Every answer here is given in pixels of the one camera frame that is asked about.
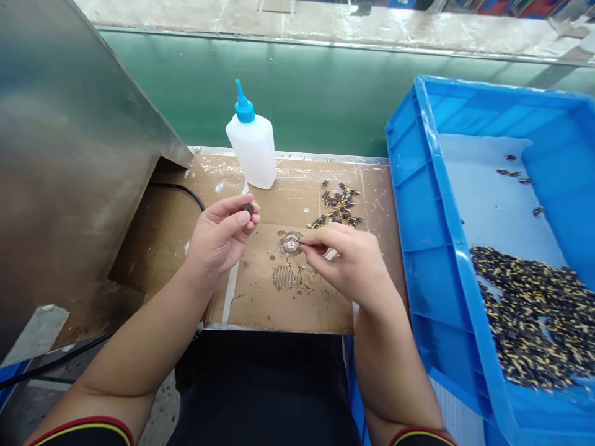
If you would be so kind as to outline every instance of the fingernail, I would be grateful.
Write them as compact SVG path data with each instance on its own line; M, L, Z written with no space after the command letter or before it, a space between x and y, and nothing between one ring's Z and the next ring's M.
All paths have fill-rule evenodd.
M248 211L242 211L237 216L237 218L240 220L240 223L242 224L248 223L248 221L250 221L250 213Z

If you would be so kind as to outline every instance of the pile of components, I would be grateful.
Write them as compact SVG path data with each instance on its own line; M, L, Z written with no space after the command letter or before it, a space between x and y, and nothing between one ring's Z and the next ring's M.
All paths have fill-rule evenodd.
M328 180L322 182L322 187L328 187ZM356 227L364 221L362 217L353 217L350 211L350 208L355 206L355 199L353 197L359 195L359 191L349 189L344 183L339 183L339 187L341 188L341 192L336 192L334 195L331 195L329 190L325 190L322 193L324 207L337 210L328 214L322 214L314 223L306 225L308 228L314 229L323 226L327 222L343 223L344 221L349 226Z
M471 256L475 272L502 291L497 299L479 282L507 380L551 393L595 375L595 294L576 272L489 247L472 247Z

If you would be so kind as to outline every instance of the round metal part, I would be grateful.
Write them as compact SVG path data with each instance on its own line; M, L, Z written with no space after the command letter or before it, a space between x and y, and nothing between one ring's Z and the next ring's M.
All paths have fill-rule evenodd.
M288 234L283 240L283 249L287 253L294 253L299 249L299 239L297 235Z

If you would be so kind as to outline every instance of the wrist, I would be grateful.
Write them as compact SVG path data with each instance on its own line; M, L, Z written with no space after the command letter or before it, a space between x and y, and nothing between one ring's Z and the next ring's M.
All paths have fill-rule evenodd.
M368 287L365 299L362 301L364 302L361 305L362 308L374 318L394 318L395 313L405 313L403 299L388 273Z
M221 276L222 274L215 271L197 271L184 263L174 275L174 279L192 294L210 299Z

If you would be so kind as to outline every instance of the cardboard sheet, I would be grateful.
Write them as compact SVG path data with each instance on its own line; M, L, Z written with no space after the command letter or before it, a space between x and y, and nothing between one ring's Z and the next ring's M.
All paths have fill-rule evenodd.
M186 171L176 170L165 161L158 166L151 181L184 185L197 193L205 206L249 191L261 207L262 223L251 236L237 270L227 328L353 332L351 304L306 265L305 256L283 262L276 252L279 234L291 230L306 234L306 224L329 212L320 199L323 180L330 181L331 191L339 191L338 183L343 182L361 192L351 213L364 218L359 229L379 238L391 278L407 304L388 166L278 159L277 180L270 190L246 184L234 157L197 154ZM149 187L110 279L142 291L150 299L183 263L199 215L196 202L186 193ZM277 289L273 283L277 267L289 268L297 283ZM228 280L226 274L203 315L207 328L225 328L222 322Z
M229 326L261 330L334 333L353 330L352 306L306 263L303 253L286 256L278 244L287 232L307 234L299 227L262 224L250 237L240 260L234 288ZM206 313L219 328L225 298L217 296Z

